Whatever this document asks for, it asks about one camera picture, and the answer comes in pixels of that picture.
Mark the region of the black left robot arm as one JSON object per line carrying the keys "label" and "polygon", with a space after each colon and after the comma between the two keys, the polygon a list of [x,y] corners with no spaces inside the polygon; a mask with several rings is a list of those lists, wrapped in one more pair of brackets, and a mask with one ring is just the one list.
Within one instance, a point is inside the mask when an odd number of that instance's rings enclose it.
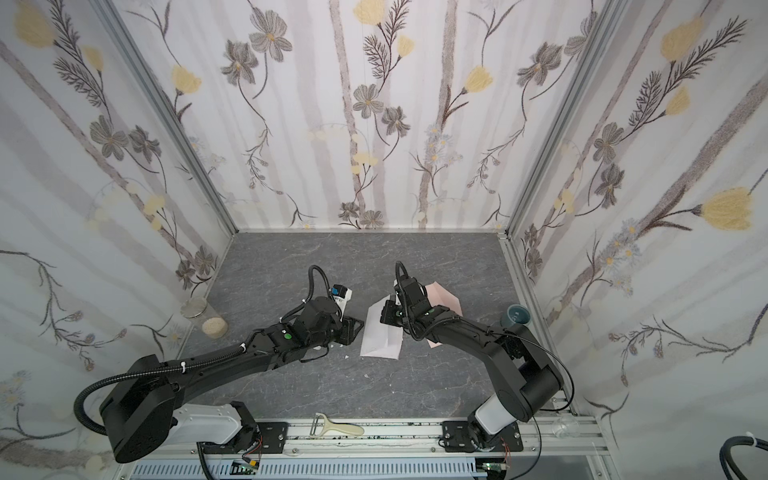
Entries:
{"label": "black left robot arm", "polygon": [[335,299],[315,298],[289,322],[257,328],[236,345],[177,361],[142,357],[129,371],[85,387],[75,397],[73,413],[82,426],[106,436],[115,460],[127,464],[169,440],[181,425],[174,412],[200,395],[292,362],[308,363],[309,351],[349,345],[363,325],[344,315]]}

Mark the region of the white letter paper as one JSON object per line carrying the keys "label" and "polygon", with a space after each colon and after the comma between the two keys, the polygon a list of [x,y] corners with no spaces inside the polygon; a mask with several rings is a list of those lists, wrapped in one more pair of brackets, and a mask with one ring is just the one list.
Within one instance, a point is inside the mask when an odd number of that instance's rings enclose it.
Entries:
{"label": "white letter paper", "polygon": [[389,297],[384,297],[368,308],[360,348],[361,357],[399,358],[403,331],[400,327],[381,322],[381,314],[388,300]]}

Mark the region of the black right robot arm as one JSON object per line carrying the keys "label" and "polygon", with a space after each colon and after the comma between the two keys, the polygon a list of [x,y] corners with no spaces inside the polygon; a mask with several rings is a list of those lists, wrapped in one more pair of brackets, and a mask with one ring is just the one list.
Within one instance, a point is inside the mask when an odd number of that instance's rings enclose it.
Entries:
{"label": "black right robot arm", "polygon": [[456,311],[433,304],[415,278],[399,277],[385,302],[380,322],[400,327],[413,340],[455,347],[480,360],[493,387],[492,395],[467,418],[463,433],[448,434],[448,451],[493,447],[501,433],[518,421],[528,422],[563,388],[556,359],[524,325],[483,325]]}

